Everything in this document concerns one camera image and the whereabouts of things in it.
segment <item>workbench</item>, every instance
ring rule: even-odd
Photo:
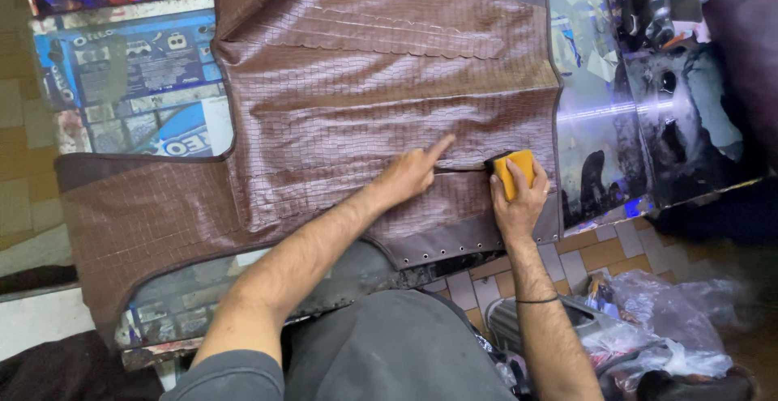
[[[142,92],[123,98],[129,115],[138,118],[135,124],[124,119],[119,121],[119,115],[108,114],[101,107],[86,108],[90,119],[80,125],[70,123],[73,117],[78,117],[73,110],[69,110],[71,113],[61,111],[58,115],[61,153],[164,151],[172,156],[198,156],[217,155],[227,149],[233,135],[229,109],[218,69],[208,67],[212,56],[207,40],[212,38],[215,23],[212,0],[162,2],[165,3],[168,5],[163,8],[144,6],[159,3],[124,6],[116,8],[113,14],[102,16],[96,11],[84,12],[80,19],[71,19],[69,24],[53,17],[33,22],[42,64],[49,64],[50,74],[44,75],[43,80],[47,81],[55,105],[72,102],[60,101],[67,93],[62,91],[63,81],[51,74],[51,67],[58,64],[56,57],[52,58],[49,53],[55,48],[52,41],[74,32],[73,29],[85,34],[84,29],[91,26],[104,28],[106,23],[115,23],[122,28],[122,23],[131,23],[135,26],[133,30],[122,30],[128,35],[128,41],[138,40],[131,48],[128,45],[126,54],[129,58],[130,50],[147,48],[140,42],[146,37],[135,34],[147,35],[179,27],[181,30],[176,34],[183,35],[183,39],[166,34],[165,38],[173,38],[168,44],[192,45],[195,51],[187,61],[189,67],[182,68],[196,66],[203,71],[198,81],[186,87],[177,83],[176,77],[166,78],[172,82],[164,86],[180,87],[163,95],[167,98],[148,98]],[[688,108],[678,107],[672,100],[669,105],[665,102],[664,106],[656,106],[647,92],[635,101],[632,86],[640,77],[638,73],[629,76],[628,64],[632,62],[637,66],[647,54],[626,53],[619,46],[616,0],[550,0],[549,13],[554,60],[564,78],[556,117],[560,189],[565,191],[566,199],[567,229],[564,235],[643,216],[655,206],[668,207],[666,198],[657,202],[650,194],[653,165],[649,156],[652,149],[641,132],[651,126],[657,108],[670,113]],[[94,34],[94,38],[99,37],[100,33]],[[71,68],[62,66],[59,71],[72,74],[67,73]],[[172,133],[150,132],[148,126],[154,126],[154,123],[160,126],[173,115],[169,109],[171,104],[194,107],[191,114],[198,122]],[[145,120],[141,121],[139,117],[145,117]],[[596,167],[596,181],[588,182],[589,163]],[[703,192],[688,193],[682,201],[729,187],[727,181],[720,182],[704,187]],[[199,347],[220,299],[237,277],[267,250],[201,262],[141,285],[128,303],[115,335],[117,345],[123,351],[125,366],[135,369],[158,364]],[[289,321],[349,305],[378,290],[421,287],[500,255],[497,252],[470,254],[397,271],[376,247],[357,241]]]

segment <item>brown leather car seat cover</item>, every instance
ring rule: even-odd
[[[366,238],[399,269],[501,247],[482,162],[532,149],[560,234],[548,17],[515,0],[217,0],[213,52],[235,128],[225,157],[71,154],[57,162],[85,303],[103,336],[144,281],[272,245],[390,158],[457,143],[433,187]]]

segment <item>forearm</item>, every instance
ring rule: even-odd
[[[517,301],[556,296],[538,248],[531,239],[507,242]],[[541,399],[602,399],[584,348],[560,301],[518,304],[524,358]]]
[[[229,292],[272,309],[277,323],[316,287],[341,254],[385,210],[366,186],[300,227],[246,271]]]
[[[281,363],[281,328],[345,249],[388,207],[366,186],[300,227],[239,277],[219,303],[193,365],[223,351],[264,351]]]

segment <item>plastic bag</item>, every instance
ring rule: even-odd
[[[681,289],[642,270],[621,273],[608,284],[616,304],[649,333],[675,340],[687,350],[724,352],[708,317]]]
[[[581,338],[589,361],[595,370],[608,365],[613,359],[632,353],[662,341],[659,336],[638,326],[617,321],[607,315],[594,314],[601,329]]]
[[[614,378],[624,392],[637,391],[637,385],[649,371],[666,371],[671,375],[704,375],[722,378],[732,367],[732,359],[713,351],[686,350],[683,345],[665,339],[662,345],[651,346],[634,360],[609,367],[605,374]]]
[[[717,328],[748,330],[752,327],[751,287],[734,278],[714,278],[681,283],[675,288],[708,317]]]

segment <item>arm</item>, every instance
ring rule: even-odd
[[[492,201],[513,268],[517,301],[544,301],[557,296],[532,240],[532,230],[551,184],[537,160],[532,188],[512,161],[508,170],[516,184],[516,198],[505,199],[505,189],[491,178]],[[516,304],[524,343],[524,358],[540,399],[603,399],[589,359],[559,300],[544,304]]]
[[[192,366],[228,350],[261,351],[281,364],[281,328],[289,313],[375,219],[432,185],[433,167],[453,141],[449,135],[429,151],[401,155],[375,181],[249,267],[219,304]]]

